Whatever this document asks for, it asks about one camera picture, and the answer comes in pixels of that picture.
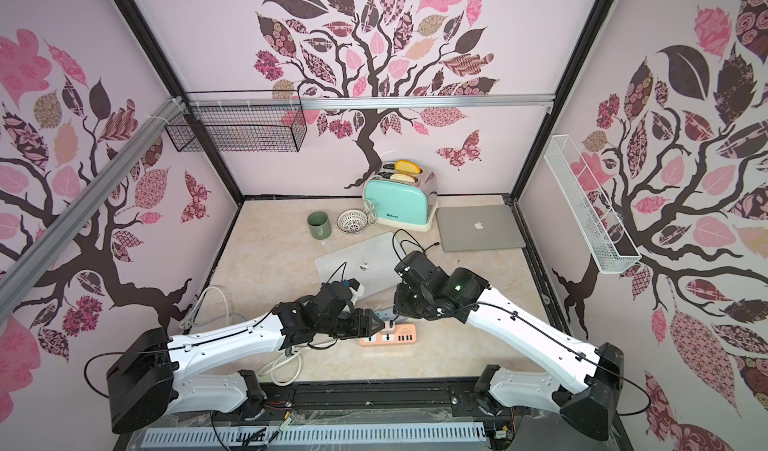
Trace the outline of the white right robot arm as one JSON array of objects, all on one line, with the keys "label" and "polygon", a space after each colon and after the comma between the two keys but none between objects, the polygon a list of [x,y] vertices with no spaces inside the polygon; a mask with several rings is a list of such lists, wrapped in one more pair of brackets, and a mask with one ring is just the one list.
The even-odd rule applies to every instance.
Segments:
[{"label": "white right robot arm", "polygon": [[413,251],[394,268],[401,281],[394,311],[412,319],[455,319],[480,329],[527,356],[541,372],[490,367],[480,390],[507,408],[558,413],[582,435],[609,438],[622,391],[624,354],[594,346],[526,312],[488,280],[466,269],[446,273]]}]

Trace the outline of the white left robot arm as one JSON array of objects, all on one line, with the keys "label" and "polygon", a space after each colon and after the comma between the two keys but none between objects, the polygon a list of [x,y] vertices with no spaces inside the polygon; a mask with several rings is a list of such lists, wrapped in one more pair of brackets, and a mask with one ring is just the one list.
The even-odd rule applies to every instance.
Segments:
[{"label": "white left robot arm", "polygon": [[144,332],[106,374],[113,433],[131,433],[180,413],[259,417],[267,396],[256,373],[215,375],[213,369],[309,344],[317,335],[349,340],[377,334],[385,324],[373,310],[356,307],[360,289],[355,279],[324,283],[315,295],[217,330],[175,336],[163,328]]}]

